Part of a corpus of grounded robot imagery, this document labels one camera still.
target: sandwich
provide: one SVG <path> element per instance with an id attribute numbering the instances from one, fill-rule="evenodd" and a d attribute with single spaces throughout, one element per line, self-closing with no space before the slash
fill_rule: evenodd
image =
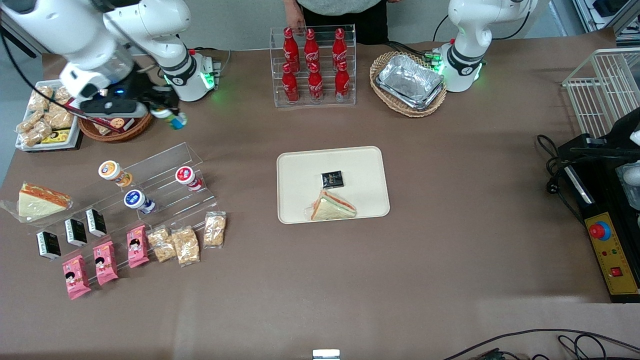
<path id="1" fill-rule="evenodd" d="M 353 218 L 356 216 L 356 208 L 336 195 L 323 190 L 314 202 L 312 221 L 336 220 Z"/>
<path id="2" fill-rule="evenodd" d="M 71 207 L 71 198 L 60 192 L 30 183 L 22 184 L 18 196 L 18 215 L 27 222 L 48 217 Z"/>

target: green indicator light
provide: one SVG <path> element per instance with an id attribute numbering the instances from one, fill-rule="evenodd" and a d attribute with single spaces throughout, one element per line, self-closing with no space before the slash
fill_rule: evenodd
<path id="1" fill-rule="evenodd" d="M 211 74 L 205 74 L 201 72 L 200 78 L 202 78 L 202 81 L 204 82 L 204 85 L 207 87 L 207 89 L 212 88 L 216 84 L 215 78 Z"/>
<path id="2" fill-rule="evenodd" d="M 478 78 L 480 77 L 480 69 L 482 69 L 482 63 L 480 63 L 478 65 L 478 72 L 476 72 L 476 76 L 474 77 L 474 81 L 478 80 Z"/>

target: red switch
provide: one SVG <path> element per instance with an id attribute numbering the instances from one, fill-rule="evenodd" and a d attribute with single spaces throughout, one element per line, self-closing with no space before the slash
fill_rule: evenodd
<path id="1" fill-rule="evenodd" d="M 620 268 L 611 268 L 611 276 L 613 277 L 622 276 L 622 270 Z"/>
<path id="2" fill-rule="evenodd" d="M 589 235 L 602 241 L 607 241 L 611 237 L 611 229 L 602 221 L 589 226 Z"/>

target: brown paper tablecloth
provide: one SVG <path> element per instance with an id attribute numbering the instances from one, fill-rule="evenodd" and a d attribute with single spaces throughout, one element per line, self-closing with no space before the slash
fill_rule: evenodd
<path id="1" fill-rule="evenodd" d="M 1 212 L 0 357 L 309 359 L 339 348 L 346 360 L 438 359 L 531 327 L 637 343 L 638 306 L 608 304 L 583 228 L 545 193 L 547 155 L 534 145 L 538 133 L 558 144 L 578 134 L 559 83 L 614 44 L 608 31 L 496 41 L 473 87 L 424 119 L 394 113 L 369 87 L 386 47 L 358 48 L 355 107 L 301 110 L 274 107 L 267 51 L 238 52 L 219 91 L 182 105 L 182 131 L 159 122 L 127 143 L 16 152 L 3 199 L 24 180 L 73 195 L 104 160 L 127 166 L 187 141 L 229 220 L 225 248 L 201 263 L 151 263 L 70 301 L 60 264 Z M 55 78 L 63 61 L 45 62 Z M 279 154 L 365 145 L 383 153 L 386 217 L 278 221 Z M 495 346 L 564 356 L 551 334 Z"/>

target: yellow control panel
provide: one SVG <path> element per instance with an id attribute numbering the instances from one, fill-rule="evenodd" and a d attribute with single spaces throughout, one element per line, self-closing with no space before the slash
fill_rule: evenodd
<path id="1" fill-rule="evenodd" d="M 609 213 L 588 218 L 584 223 L 587 225 L 591 244 L 596 252 L 609 293 L 611 295 L 638 294 L 636 280 L 631 273 L 625 253 L 620 247 Z"/>

